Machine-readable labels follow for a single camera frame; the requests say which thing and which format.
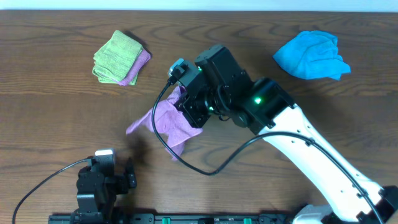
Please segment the purple microfiber cloth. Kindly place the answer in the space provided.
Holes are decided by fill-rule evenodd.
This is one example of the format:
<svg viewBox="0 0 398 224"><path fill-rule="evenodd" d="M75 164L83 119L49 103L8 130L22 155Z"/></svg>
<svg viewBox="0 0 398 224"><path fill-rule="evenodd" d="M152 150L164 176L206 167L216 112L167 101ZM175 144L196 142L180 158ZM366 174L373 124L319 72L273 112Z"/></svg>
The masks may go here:
<svg viewBox="0 0 398 224"><path fill-rule="evenodd" d="M174 88L173 92L158 103L155 110L155 126L159 134L167 136L167 144L176 155L181 156L185 142L201 134L202 128L193 128L174 104L185 93L182 86Z"/></svg>

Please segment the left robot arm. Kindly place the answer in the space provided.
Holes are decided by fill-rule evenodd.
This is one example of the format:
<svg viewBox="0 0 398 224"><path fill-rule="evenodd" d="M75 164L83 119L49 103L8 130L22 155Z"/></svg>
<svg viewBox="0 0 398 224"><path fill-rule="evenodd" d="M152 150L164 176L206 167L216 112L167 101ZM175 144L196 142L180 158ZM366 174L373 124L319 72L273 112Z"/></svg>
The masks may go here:
<svg viewBox="0 0 398 224"><path fill-rule="evenodd" d="M116 174L113 156L93 156L88 166L78 173L78 208L70 215L70 223L129 223L131 216L115 207L118 195L137 186L134 164L126 162L124 172Z"/></svg>

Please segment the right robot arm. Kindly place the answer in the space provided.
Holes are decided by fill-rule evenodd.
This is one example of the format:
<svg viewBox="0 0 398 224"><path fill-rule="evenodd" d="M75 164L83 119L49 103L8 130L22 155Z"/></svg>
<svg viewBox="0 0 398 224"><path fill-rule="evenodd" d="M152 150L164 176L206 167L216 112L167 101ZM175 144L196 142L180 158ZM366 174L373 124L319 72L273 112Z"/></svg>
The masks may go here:
<svg viewBox="0 0 398 224"><path fill-rule="evenodd" d="M325 197L307 205L294 223L385 223L397 211L397 187L383 187L354 168L312 126L289 94L269 78L251 80L231 52L214 45L194 62L169 70L185 93L176 103L189 124L226 116L287 156Z"/></svg>

